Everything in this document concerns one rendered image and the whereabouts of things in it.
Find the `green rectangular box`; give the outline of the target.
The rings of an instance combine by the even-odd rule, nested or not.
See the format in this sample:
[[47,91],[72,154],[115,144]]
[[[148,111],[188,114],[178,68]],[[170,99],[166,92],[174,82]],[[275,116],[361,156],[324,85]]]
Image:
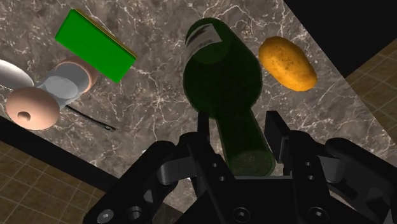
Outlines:
[[55,40],[114,82],[126,75],[137,55],[80,9],[71,9]]

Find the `pink and grey dumbbell shape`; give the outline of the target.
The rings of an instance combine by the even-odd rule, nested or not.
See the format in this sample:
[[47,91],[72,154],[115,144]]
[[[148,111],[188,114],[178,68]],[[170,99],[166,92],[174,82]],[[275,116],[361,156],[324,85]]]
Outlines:
[[62,108],[94,86],[98,75],[93,66],[77,56],[64,59],[41,83],[14,88],[6,100],[6,114],[25,129],[47,129],[57,122]]

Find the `white round plate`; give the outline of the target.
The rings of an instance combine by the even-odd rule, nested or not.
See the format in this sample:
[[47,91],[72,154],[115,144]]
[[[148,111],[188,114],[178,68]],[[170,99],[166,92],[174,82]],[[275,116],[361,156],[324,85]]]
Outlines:
[[24,87],[33,87],[31,77],[16,65],[0,59],[0,86],[15,90]]

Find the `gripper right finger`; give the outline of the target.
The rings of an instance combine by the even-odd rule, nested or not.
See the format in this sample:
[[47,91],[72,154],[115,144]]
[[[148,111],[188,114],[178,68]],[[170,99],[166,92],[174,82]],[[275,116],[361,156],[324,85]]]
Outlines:
[[264,136],[291,176],[298,224],[397,224],[397,167],[345,138],[318,143],[276,111]]

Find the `thin black pen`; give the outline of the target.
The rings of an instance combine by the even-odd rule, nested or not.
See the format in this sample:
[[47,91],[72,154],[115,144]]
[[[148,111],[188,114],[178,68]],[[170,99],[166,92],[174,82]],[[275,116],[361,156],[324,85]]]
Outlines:
[[110,132],[114,132],[116,130],[116,128],[114,128],[114,127],[112,127],[112,126],[110,126],[110,125],[108,125],[106,123],[103,123],[103,122],[100,122],[98,120],[95,120],[95,119],[91,118],[90,116],[85,115],[82,112],[72,108],[70,105],[66,105],[65,108],[67,108],[69,111],[72,111],[74,114],[84,118],[86,121],[88,121],[88,122],[90,122],[92,124],[95,124],[98,127],[103,128],[104,130],[107,130],[107,131],[110,131]]

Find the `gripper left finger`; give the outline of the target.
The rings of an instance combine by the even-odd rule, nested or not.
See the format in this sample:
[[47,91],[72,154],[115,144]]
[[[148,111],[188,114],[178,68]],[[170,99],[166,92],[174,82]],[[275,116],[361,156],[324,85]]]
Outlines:
[[195,180],[197,201],[181,224],[235,224],[233,204],[225,202],[235,178],[209,142],[209,119],[198,116],[198,130],[178,144],[153,143],[85,215],[83,224],[152,224],[161,203],[179,180]]

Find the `dark green glass bottle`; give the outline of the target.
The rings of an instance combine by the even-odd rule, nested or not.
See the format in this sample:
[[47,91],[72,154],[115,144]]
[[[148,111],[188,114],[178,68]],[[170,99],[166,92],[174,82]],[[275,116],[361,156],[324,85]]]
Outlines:
[[262,90],[260,64],[217,18],[202,18],[185,39],[183,88],[192,107],[216,121],[226,163],[236,176],[269,176],[275,158],[251,110]]

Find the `yellow-brown potato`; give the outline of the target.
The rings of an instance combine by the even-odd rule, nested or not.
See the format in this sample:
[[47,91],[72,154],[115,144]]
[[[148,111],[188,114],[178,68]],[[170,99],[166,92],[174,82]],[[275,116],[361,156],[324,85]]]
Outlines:
[[317,74],[302,49],[286,38],[267,38],[259,47],[262,66],[283,86],[305,92],[317,83]]

